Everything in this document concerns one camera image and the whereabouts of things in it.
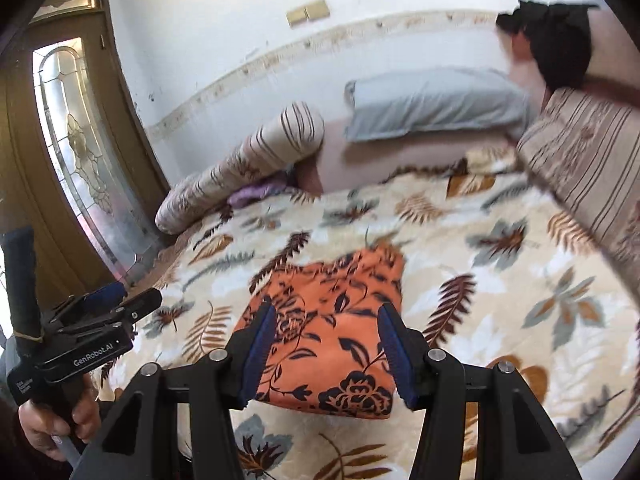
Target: floral bedspread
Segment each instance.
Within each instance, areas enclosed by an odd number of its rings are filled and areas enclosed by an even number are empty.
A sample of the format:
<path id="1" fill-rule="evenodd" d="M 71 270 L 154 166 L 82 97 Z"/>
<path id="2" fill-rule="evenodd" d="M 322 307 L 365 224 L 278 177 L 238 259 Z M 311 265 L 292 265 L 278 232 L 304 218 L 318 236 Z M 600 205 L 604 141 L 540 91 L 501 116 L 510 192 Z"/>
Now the floral bedspread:
<path id="1" fill-rule="evenodd" d="M 334 260 L 376 240 L 404 256 L 405 323 L 463 363 L 516 364 L 578 465 L 637 415 L 638 306 L 587 233 L 523 174 L 406 174 L 211 214 L 157 282 L 163 305 L 138 324 L 134 349 L 96 370 L 101 397 L 146 362 L 177 367 L 224 346 L 281 264 Z M 423 414 L 394 397 L 386 420 L 251 402 L 232 413 L 247 478 L 404 480 Z M 474 475 L 477 418 L 468 405 L 464 479 Z M 178 426 L 188 455 L 188 416 Z"/>

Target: hanging black clothing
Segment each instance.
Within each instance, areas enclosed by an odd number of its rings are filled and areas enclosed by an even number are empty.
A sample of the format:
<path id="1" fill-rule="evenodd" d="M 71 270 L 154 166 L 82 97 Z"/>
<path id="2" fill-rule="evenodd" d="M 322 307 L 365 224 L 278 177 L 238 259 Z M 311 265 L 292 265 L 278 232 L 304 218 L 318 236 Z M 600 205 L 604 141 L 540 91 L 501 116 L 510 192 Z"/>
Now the hanging black clothing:
<path id="1" fill-rule="evenodd" d="M 591 60 L 592 4 L 551 4 L 519 0 L 513 14 L 499 14 L 495 24 L 509 34 L 522 31 L 547 87 L 580 88 Z"/>

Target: silver screw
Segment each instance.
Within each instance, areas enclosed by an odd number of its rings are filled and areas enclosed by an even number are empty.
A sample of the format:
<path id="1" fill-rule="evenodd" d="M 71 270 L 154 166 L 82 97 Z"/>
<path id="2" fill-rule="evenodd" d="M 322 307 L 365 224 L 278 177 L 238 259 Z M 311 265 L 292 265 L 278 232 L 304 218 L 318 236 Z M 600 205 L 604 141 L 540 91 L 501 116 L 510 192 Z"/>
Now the silver screw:
<path id="1" fill-rule="evenodd" d="M 447 356 L 447 353 L 440 348 L 432 348 L 431 350 L 429 350 L 427 355 L 432 361 L 443 361 Z"/>
<path id="2" fill-rule="evenodd" d="M 147 363 L 140 368 L 140 373 L 145 377 L 150 377 L 158 371 L 158 365 L 156 363 Z"/>
<path id="3" fill-rule="evenodd" d="M 498 370 L 500 370 L 503 374 L 511 374 L 515 369 L 516 367 L 511 361 L 500 361 L 498 363 Z"/>
<path id="4" fill-rule="evenodd" d="M 216 348 L 209 352 L 209 359 L 212 361 L 224 361 L 228 353 L 224 348 Z"/>

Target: orange floral garment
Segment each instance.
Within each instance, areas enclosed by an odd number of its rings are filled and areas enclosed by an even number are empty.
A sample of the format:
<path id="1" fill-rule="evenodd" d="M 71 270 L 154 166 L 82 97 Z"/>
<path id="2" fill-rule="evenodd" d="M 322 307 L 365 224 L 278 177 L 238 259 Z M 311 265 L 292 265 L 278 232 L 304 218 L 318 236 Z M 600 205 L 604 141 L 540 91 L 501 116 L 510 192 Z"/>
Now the orange floral garment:
<path id="1" fill-rule="evenodd" d="M 235 330 L 251 323 L 268 297 L 276 335 L 257 400 L 313 413 L 387 418 L 395 383 L 378 336 L 378 309 L 398 311 L 404 259 L 393 246 L 333 262 L 277 267 Z"/>

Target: light blue pillow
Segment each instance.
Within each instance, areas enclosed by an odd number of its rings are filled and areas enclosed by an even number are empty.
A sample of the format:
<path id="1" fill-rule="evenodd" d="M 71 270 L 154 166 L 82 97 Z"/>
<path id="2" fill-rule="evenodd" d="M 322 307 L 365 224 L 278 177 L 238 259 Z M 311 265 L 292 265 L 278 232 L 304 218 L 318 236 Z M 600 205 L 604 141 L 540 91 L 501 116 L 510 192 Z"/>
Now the light blue pillow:
<path id="1" fill-rule="evenodd" d="M 387 73 L 347 83 L 354 107 L 347 140 L 408 132 L 502 128 L 519 139 L 536 119 L 528 95 L 497 70 L 442 67 Z"/>

